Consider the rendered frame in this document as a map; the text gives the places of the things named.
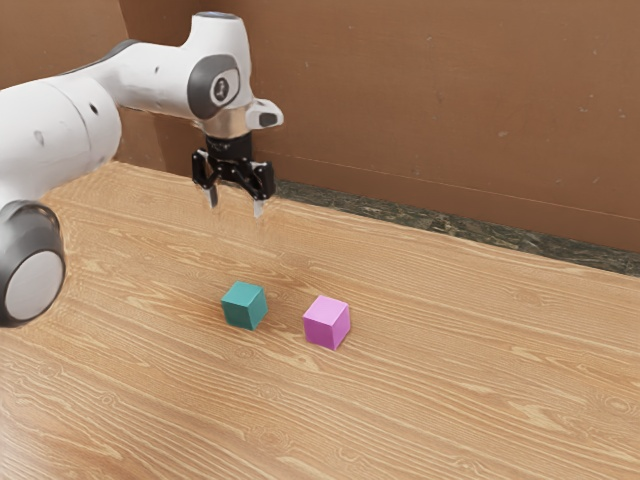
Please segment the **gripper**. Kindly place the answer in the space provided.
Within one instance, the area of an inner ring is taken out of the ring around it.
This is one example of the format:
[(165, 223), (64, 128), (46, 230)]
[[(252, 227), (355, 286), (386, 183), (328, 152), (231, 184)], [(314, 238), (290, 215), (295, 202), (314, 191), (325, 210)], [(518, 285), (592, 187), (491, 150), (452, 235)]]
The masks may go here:
[(266, 201), (275, 194), (275, 171), (271, 162), (252, 161), (252, 134), (229, 139), (207, 136), (206, 150), (208, 154), (203, 150), (192, 153), (192, 180), (209, 206), (218, 205), (217, 179), (239, 182), (253, 199), (254, 217), (260, 218)]

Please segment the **teal cube block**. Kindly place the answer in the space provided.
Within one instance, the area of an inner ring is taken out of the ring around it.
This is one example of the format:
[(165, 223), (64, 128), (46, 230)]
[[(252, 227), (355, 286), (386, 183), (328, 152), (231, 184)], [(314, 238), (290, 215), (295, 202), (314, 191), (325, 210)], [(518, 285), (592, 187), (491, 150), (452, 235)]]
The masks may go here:
[(255, 330), (268, 312), (264, 288), (236, 281), (221, 299), (223, 313), (229, 325)]

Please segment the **pink cube block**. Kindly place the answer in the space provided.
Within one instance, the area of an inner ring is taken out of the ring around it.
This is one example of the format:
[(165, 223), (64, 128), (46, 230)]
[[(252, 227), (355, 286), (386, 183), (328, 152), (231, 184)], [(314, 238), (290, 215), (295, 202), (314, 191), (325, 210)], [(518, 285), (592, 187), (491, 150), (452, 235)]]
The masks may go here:
[(336, 350), (351, 328), (349, 305), (320, 295), (303, 314), (303, 326), (308, 342)]

